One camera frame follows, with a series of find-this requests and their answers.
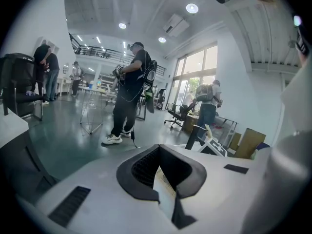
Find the black pants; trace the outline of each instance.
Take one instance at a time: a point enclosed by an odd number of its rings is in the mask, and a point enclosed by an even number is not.
[[[43,67],[36,65],[36,81],[33,82],[31,91],[34,92],[36,89],[36,83],[38,83],[38,92],[40,96],[43,96],[42,89],[43,89],[43,82],[44,82],[44,70]]]
[[[74,96],[77,94],[79,82],[80,82],[80,80],[74,80],[73,81],[73,95]]]
[[[215,120],[215,106],[211,104],[201,104],[197,125],[205,128],[205,125],[212,125]],[[197,136],[203,139],[205,131],[200,129]]]
[[[128,132],[133,128],[136,120],[137,103],[140,99],[140,95],[143,91],[143,84],[135,84],[128,87],[121,86],[118,91],[114,114],[114,128],[111,134],[119,136],[123,124],[127,118],[127,123],[124,127],[124,131]]]

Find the large window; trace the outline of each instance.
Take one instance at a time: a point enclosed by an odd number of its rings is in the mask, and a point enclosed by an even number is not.
[[[212,84],[215,80],[217,56],[218,46],[210,46],[181,57],[177,62],[168,103],[189,105],[199,84]]]

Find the railing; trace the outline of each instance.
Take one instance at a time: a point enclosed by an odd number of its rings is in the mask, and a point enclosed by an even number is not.
[[[69,38],[71,40],[73,50],[76,55],[84,55],[84,56],[94,56],[100,57],[105,59],[111,59],[119,62],[123,62],[125,64],[130,64],[133,60],[133,55],[124,54],[120,51],[112,50],[112,49],[105,49],[94,46],[84,46],[80,45],[78,41],[69,33]],[[157,66],[156,74],[159,76],[164,76],[165,68],[161,66]]]

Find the round ceiling light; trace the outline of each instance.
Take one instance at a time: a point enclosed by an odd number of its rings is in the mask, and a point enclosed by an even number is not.
[[[166,39],[164,37],[160,37],[160,38],[158,38],[158,41],[160,41],[161,43],[164,43],[164,42],[166,42]]]
[[[186,6],[186,10],[191,14],[195,14],[198,12],[198,6],[196,4],[190,3]]]
[[[119,28],[125,29],[125,28],[127,28],[127,25],[121,22],[121,23],[119,24]]]

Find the black office chair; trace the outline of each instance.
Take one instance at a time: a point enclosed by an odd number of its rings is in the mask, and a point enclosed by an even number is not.
[[[1,64],[1,86],[3,87],[5,105],[20,117],[32,114],[42,121],[43,96],[26,95],[26,91],[30,90],[32,84],[36,82],[34,58],[20,53],[8,54],[4,56]],[[34,114],[33,102],[35,101],[40,101],[41,113],[39,117]]]
[[[168,110],[168,113],[173,116],[172,118],[174,118],[174,120],[165,120],[164,124],[166,124],[166,122],[173,122],[170,127],[171,129],[173,128],[174,124],[177,124],[180,127],[182,127],[182,125],[179,122],[177,122],[177,120],[185,121],[188,112],[191,111],[195,106],[196,106],[196,101],[193,101],[187,108],[181,107],[179,113],[176,113],[176,107],[174,107],[173,110]]]

